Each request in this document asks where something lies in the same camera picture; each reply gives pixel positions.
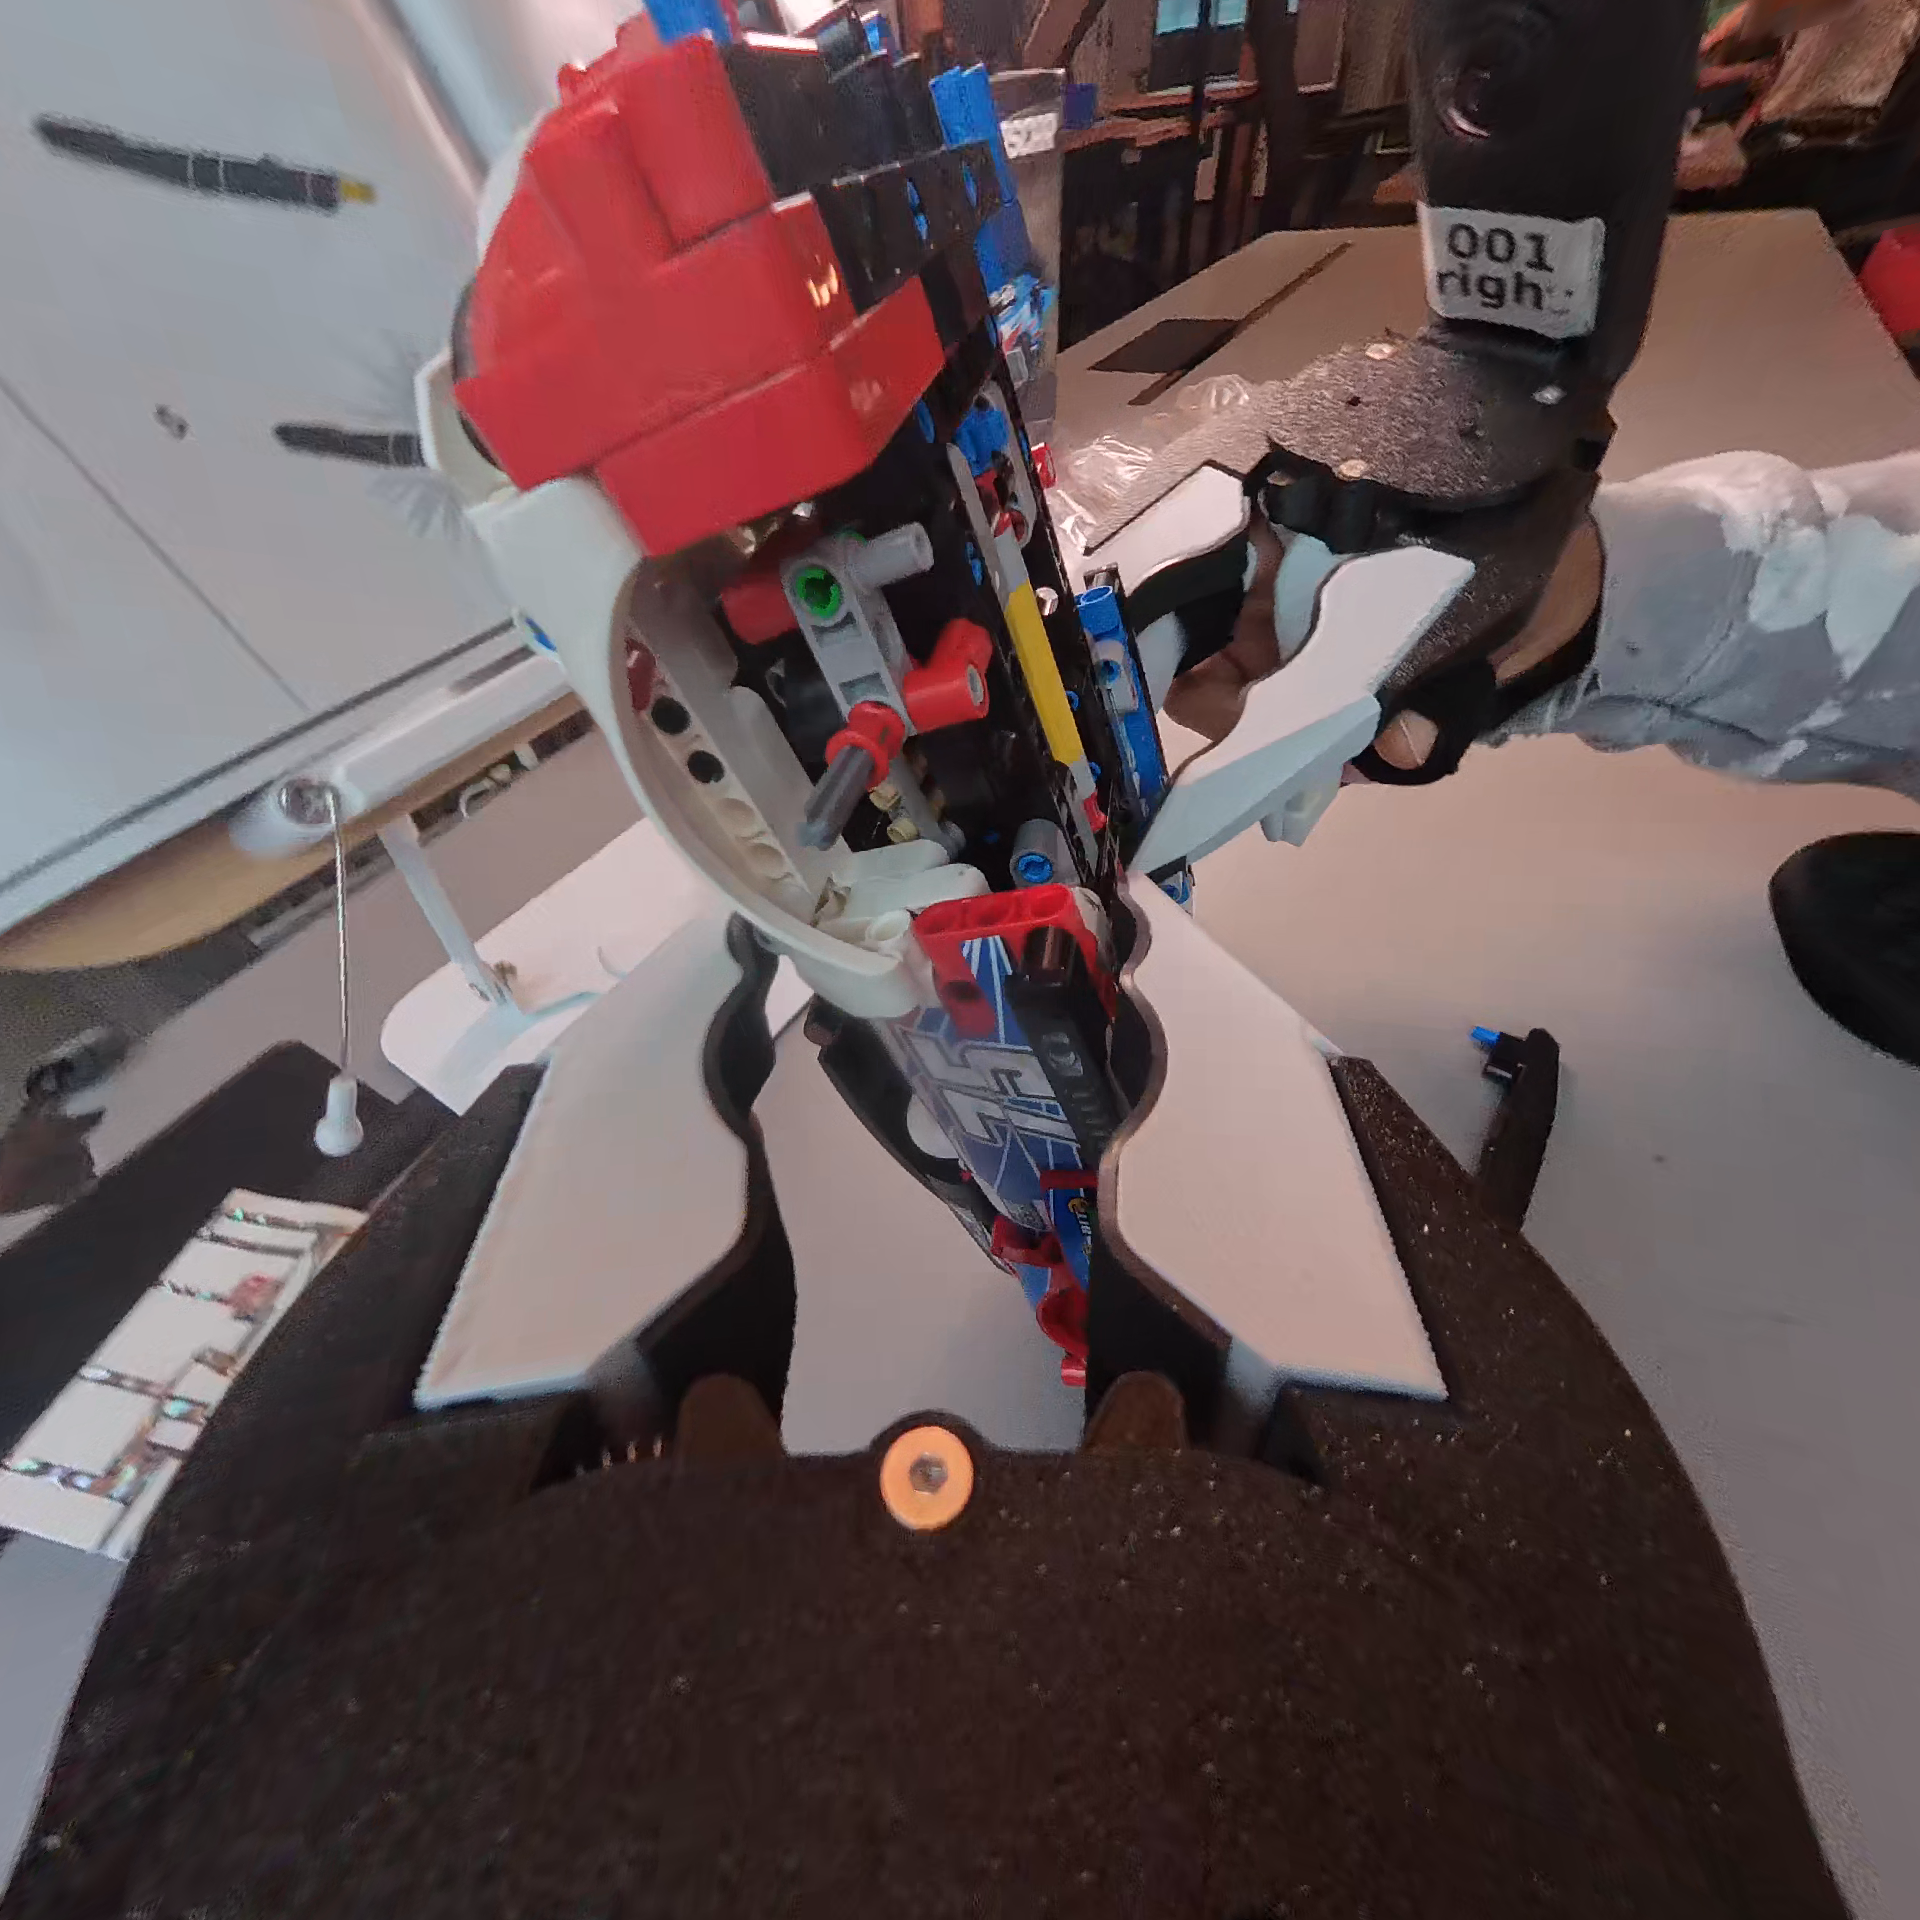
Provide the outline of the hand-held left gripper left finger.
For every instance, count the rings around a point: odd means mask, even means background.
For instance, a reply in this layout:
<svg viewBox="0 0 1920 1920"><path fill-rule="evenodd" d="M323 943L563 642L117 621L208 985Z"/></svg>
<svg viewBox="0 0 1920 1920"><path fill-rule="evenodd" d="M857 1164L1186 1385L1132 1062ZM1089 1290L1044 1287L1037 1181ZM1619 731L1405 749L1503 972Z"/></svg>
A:
<svg viewBox="0 0 1920 1920"><path fill-rule="evenodd" d="M414 1385L418 1411L608 1385L747 1225L706 1043L751 965L704 913L550 1050Z"/></svg>

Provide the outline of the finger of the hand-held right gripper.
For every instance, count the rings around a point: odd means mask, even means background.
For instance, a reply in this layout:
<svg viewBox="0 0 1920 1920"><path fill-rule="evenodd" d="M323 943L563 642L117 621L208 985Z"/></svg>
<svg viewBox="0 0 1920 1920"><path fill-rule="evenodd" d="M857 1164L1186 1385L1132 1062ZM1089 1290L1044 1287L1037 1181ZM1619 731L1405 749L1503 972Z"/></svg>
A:
<svg viewBox="0 0 1920 1920"><path fill-rule="evenodd" d="M1239 582L1249 523L1243 478L1202 465L1083 554L1081 590L1117 584L1126 601L1221 593Z"/></svg>
<svg viewBox="0 0 1920 1920"><path fill-rule="evenodd" d="M1176 768L1128 874L1199 861L1252 827L1267 840L1305 842L1383 723L1388 677L1472 577L1470 562L1429 547L1334 567L1305 647L1243 692L1223 740Z"/></svg>

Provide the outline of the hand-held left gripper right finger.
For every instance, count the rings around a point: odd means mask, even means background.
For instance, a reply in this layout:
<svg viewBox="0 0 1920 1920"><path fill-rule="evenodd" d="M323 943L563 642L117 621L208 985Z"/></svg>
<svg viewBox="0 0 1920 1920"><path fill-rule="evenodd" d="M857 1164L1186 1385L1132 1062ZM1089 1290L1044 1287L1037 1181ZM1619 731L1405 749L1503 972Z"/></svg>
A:
<svg viewBox="0 0 1920 1920"><path fill-rule="evenodd" d="M1100 1169L1122 1270L1195 1327L1228 1404L1286 1387L1444 1402L1338 1050L1154 883L1122 885L1115 909L1135 930L1119 984L1148 1054Z"/></svg>

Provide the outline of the black and blue brick piece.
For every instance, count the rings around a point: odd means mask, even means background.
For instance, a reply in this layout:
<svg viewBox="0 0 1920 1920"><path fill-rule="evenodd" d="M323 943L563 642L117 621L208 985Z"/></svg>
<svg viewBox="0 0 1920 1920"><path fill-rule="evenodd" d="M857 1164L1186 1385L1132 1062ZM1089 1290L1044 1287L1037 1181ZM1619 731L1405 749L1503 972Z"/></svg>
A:
<svg viewBox="0 0 1920 1920"><path fill-rule="evenodd" d="M1557 1117L1561 1049L1544 1028L1515 1036L1476 1024L1470 1039L1481 1054L1481 1078L1498 1088L1476 1179L1490 1205L1522 1221Z"/></svg>

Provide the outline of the toy brick race car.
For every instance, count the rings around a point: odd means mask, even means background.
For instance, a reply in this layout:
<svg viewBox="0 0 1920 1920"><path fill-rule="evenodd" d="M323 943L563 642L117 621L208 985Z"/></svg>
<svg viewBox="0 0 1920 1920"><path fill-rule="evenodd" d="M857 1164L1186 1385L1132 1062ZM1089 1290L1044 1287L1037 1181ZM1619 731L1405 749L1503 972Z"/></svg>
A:
<svg viewBox="0 0 1920 1920"><path fill-rule="evenodd" d="M420 435L645 822L1083 1389L1169 671L1054 530L989 69L767 15L647 4L563 67Z"/></svg>

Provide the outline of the person's right forearm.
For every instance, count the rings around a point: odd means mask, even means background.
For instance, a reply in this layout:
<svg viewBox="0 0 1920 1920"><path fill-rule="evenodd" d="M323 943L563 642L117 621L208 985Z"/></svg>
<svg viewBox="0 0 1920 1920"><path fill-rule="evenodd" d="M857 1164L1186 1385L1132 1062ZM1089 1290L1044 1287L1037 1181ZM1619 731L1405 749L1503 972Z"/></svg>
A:
<svg viewBox="0 0 1920 1920"><path fill-rule="evenodd" d="M1598 489L1593 662L1554 729L1747 781L1918 796L1918 454L1739 452Z"/></svg>

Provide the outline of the dark desk mat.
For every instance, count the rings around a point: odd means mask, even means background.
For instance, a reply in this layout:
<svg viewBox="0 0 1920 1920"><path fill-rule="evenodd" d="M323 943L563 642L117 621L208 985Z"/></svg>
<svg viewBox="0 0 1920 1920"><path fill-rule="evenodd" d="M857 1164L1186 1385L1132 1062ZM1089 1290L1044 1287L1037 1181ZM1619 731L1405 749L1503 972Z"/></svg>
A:
<svg viewBox="0 0 1920 1920"><path fill-rule="evenodd" d="M1310 266L1288 279L1252 309L1232 322L1174 318L1145 327L1128 342L1091 365L1089 372L1124 374L1137 381L1128 406L1143 407L1178 389L1215 353L1241 339L1252 327L1303 290L1316 275L1349 253L1351 242L1329 246Z"/></svg>

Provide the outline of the light grey desk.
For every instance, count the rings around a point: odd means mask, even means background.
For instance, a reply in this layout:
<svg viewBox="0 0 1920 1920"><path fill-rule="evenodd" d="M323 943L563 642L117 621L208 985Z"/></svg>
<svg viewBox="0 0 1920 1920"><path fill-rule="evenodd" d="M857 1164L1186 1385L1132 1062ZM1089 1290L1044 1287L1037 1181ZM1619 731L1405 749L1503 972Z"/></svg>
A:
<svg viewBox="0 0 1920 1920"><path fill-rule="evenodd" d="M355 1253L122 1578L28 1917L1916 1917L1916 1073L1790 978L1734 781L1548 748L1336 803L1199 928L1332 1036L1451 1402L1319 1480L877 1445L533 1485L355 1430ZM1522 1221L1476 1024L1550 1032Z"/></svg>

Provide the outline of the person's right hand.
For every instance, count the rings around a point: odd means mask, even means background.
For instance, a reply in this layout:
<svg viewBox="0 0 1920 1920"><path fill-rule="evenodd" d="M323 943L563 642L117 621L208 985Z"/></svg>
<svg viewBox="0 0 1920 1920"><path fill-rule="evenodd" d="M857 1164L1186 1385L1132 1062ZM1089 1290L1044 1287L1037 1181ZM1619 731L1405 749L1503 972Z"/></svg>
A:
<svg viewBox="0 0 1920 1920"><path fill-rule="evenodd" d="M1210 742L1236 729L1243 692L1271 679L1282 660L1275 617L1275 578L1282 539L1262 519L1252 524L1252 584L1241 599L1232 638L1213 655L1173 681L1165 701L1169 716ZM1496 699L1496 716L1513 716L1550 690L1578 679L1593 660L1602 595L1596 519L1587 515L1570 534L1528 619L1490 656L1494 681L1518 688L1516 697ZM1379 768L1422 774L1440 753L1457 766L1444 746L1438 694L1423 690L1379 729L1371 755Z"/></svg>

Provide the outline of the crumpled clear plastic bag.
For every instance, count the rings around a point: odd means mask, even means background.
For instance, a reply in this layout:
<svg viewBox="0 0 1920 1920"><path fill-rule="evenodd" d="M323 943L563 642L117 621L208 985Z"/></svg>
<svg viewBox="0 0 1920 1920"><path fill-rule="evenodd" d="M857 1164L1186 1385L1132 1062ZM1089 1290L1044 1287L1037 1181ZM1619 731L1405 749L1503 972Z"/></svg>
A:
<svg viewBox="0 0 1920 1920"><path fill-rule="evenodd" d="M1055 530L1091 556L1191 482L1241 497L1269 458L1275 391L1232 374L1199 380L1165 406L1128 406L1107 428L1055 450L1048 493Z"/></svg>

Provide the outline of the silver sticker sheet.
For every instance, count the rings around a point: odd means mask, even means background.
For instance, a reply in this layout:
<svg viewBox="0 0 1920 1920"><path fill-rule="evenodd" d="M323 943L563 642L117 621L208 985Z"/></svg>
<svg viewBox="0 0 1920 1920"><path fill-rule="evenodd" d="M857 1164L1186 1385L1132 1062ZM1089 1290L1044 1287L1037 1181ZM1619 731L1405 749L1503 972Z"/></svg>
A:
<svg viewBox="0 0 1920 1920"><path fill-rule="evenodd" d="M366 1212L236 1188L3 1456L2 1528L126 1563L219 1404Z"/></svg>

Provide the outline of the white instruction booklet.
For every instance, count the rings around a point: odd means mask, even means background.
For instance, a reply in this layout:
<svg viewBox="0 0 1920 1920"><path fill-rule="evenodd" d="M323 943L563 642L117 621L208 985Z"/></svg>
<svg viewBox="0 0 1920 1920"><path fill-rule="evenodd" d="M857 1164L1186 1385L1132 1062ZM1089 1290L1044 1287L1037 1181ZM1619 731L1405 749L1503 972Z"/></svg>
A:
<svg viewBox="0 0 1920 1920"><path fill-rule="evenodd" d="M2 6L3 930L539 708L414 376L632 4Z"/></svg>

